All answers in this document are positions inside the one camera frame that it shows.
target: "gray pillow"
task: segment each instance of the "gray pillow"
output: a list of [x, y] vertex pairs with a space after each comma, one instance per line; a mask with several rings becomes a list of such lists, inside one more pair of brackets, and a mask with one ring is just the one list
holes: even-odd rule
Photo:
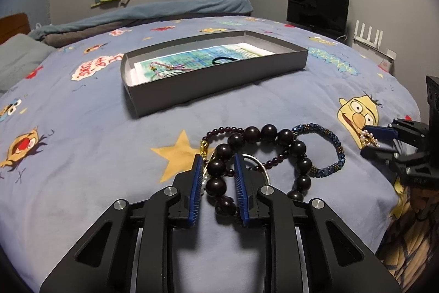
[[35, 70], [55, 48], [17, 34], [0, 45], [0, 96]]

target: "gray box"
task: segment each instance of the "gray box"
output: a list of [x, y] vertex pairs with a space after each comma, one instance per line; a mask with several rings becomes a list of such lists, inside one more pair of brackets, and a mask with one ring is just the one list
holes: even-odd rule
[[[222, 63], [142, 84], [133, 83], [131, 71], [137, 62], [242, 42], [274, 54]], [[215, 92], [303, 69], [307, 56], [307, 49], [285, 40], [253, 31], [228, 31], [171, 40], [127, 52], [120, 70], [135, 111], [141, 117]]]

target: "blue beaded bracelet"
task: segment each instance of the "blue beaded bracelet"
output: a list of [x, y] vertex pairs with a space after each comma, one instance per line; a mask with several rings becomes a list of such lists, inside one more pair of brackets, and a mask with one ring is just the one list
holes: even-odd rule
[[311, 171], [309, 172], [310, 177], [325, 178], [328, 175], [331, 175], [339, 171], [345, 165], [346, 156], [342, 144], [339, 138], [330, 130], [323, 128], [321, 125], [315, 123], [306, 123], [294, 127], [292, 129], [292, 132], [294, 135], [294, 139], [296, 139], [297, 136], [300, 136], [301, 134], [317, 133], [320, 136], [328, 139], [333, 144], [335, 150], [337, 151], [337, 156], [339, 157], [339, 161], [337, 163], [334, 163], [323, 169], [318, 169], [317, 167], [313, 166], [311, 168]]

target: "blue blanket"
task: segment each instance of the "blue blanket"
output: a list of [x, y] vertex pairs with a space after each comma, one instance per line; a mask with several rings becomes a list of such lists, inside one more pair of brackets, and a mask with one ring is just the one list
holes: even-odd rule
[[[201, 31], [242, 29], [308, 48], [306, 68], [140, 119], [132, 116], [120, 77], [124, 53]], [[154, 101], [154, 93], [146, 101]], [[357, 130], [366, 123], [387, 125], [395, 117], [420, 119], [409, 92], [353, 49], [244, 16], [145, 24], [72, 44], [49, 55], [3, 95], [0, 108], [5, 108], [0, 116], [0, 244], [36, 292], [113, 201], [142, 201], [170, 185], [177, 172], [190, 168], [200, 139], [220, 126], [272, 123], [283, 129], [313, 122], [332, 130], [345, 149], [346, 164], [326, 178], [313, 178], [305, 200], [324, 199], [376, 251], [398, 198], [359, 155]], [[337, 161], [333, 146], [320, 136], [300, 139], [317, 167]], [[262, 161], [276, 155], [253, 151]], [[275, 187], [291, 189], [295, 172], [289, 161], [269, 173]], [[227, 194], [234, 197], [233, 180], [227, 183]], [[176, 232], [175, 246], [181, 292], [260, 291], [263, 233], [217, 221], [206, 196], [198, 227]]]
[[179, 14], [246, 14], [253, 11], [249, 0], [181, 0], [139, 4], [134, 7], [122, 8], [113, 12], [85, 18], [76, 22], [61, 25], [46, 25], [33, 30], [29, 36], [42, 40], [49, 34], [67, 33], [84, 30], [97, 25], [125, 19], [153, 19]]

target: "television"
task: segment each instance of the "television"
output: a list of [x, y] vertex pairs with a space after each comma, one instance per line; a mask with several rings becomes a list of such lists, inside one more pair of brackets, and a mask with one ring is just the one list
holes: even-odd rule
[[288, 0], [287, 22], [333, 39], [346, 33], [349, 0]]

